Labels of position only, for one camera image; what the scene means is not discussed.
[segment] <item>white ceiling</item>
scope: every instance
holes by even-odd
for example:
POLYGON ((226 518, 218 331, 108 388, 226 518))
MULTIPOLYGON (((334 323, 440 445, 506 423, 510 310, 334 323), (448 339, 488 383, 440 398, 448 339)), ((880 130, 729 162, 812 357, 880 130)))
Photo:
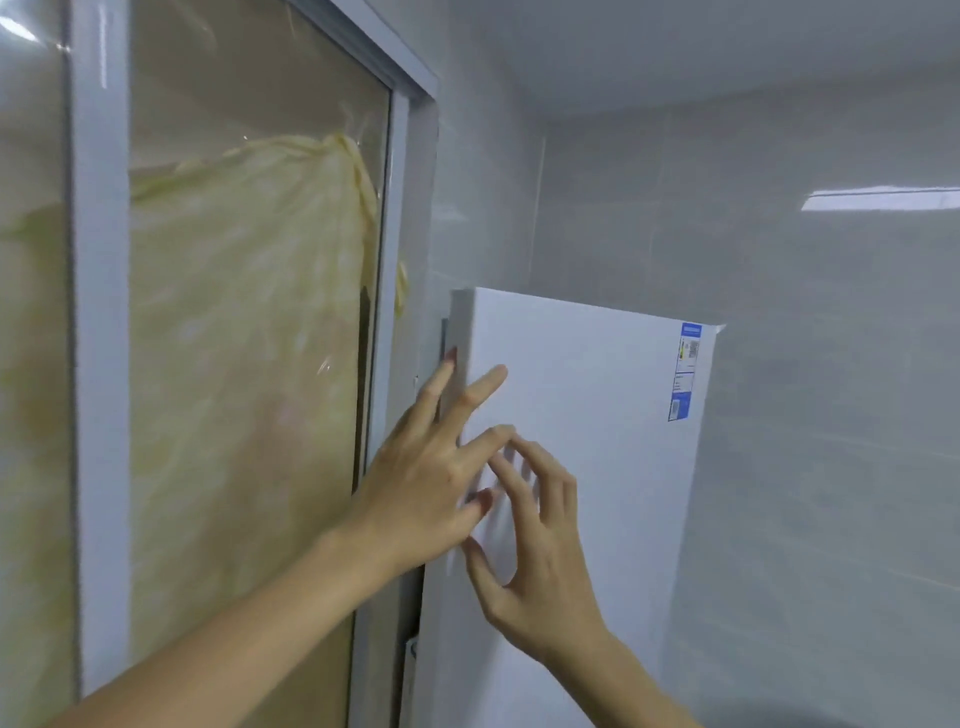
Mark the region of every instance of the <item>white ceiling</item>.
POLYGON ((960 0, 463 0, 548 114, 960 59, 960 0))

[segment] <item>sticker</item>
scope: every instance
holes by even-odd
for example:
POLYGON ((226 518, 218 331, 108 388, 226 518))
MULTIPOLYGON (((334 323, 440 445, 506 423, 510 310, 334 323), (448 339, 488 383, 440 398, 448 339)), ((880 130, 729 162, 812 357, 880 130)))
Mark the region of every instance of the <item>sticker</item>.
POLYGON ((690 416, 693 378, 697 372, 697 356, 700 354, 700 337, 703 332, 704 328, 699 324, 684 324, 680 329, 680 350, 673 375, 673 392, 670 395, 667 422, 685 420, 690 416))

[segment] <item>white metal frame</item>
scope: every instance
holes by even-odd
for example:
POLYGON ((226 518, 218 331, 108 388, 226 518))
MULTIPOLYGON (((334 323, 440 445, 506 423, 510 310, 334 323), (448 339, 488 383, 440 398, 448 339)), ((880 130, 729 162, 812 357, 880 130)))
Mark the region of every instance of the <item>white metal frame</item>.
MULTIPOLYGON (((438 82, 364 0, 289 0, 391 90, 366 463, 383 441, 411 101, 438 82)), ((80 692, 129 663, 131 0, 69 0, 69 129, 80 692)), ((373 726, 370 615, 357 613, 350 728, 373 726)))

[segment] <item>tiled wall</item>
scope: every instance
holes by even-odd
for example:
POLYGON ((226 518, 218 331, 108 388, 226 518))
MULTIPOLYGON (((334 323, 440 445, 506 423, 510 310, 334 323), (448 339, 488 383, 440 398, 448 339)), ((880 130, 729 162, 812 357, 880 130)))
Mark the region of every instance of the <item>tiled wall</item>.
POLYGON ((441 81, 429 260, 410 272, 426 288, 421 378, 438 360, 450 290, 524 290, 530 275, 544 126, 471 27, 468 2, 370 0, 441 81))
POLYGON ((548 130, 534 292, 730 324, 667 656, 708 728, 957 725, 960 208, 803 207, 958 139, 955 69, 548 130))

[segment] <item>refrigerator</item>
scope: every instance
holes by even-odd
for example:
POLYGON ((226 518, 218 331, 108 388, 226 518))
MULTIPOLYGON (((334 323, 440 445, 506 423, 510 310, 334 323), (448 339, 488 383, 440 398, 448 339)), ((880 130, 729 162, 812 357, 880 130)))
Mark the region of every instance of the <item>refrigerator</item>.
MULTIPOLYGON (((610 629, 655 677, 669 620, 697 443, 721 327, 485 288, 452 295, 448 392, 505 364, 506 383, 462 442, 515 425, 577 476, 590 576, 610 629)), ((507 451, 534 486, 521 458, 507 451)), ((487 469, 475 488, 495 486, 487 469)), ((474 531, 506 583, 516 568, 510 502, 474 531)), ((417 728, 588 728, 538 663, 487 625, 459 549, 427 565, 416 673, 417 728)))

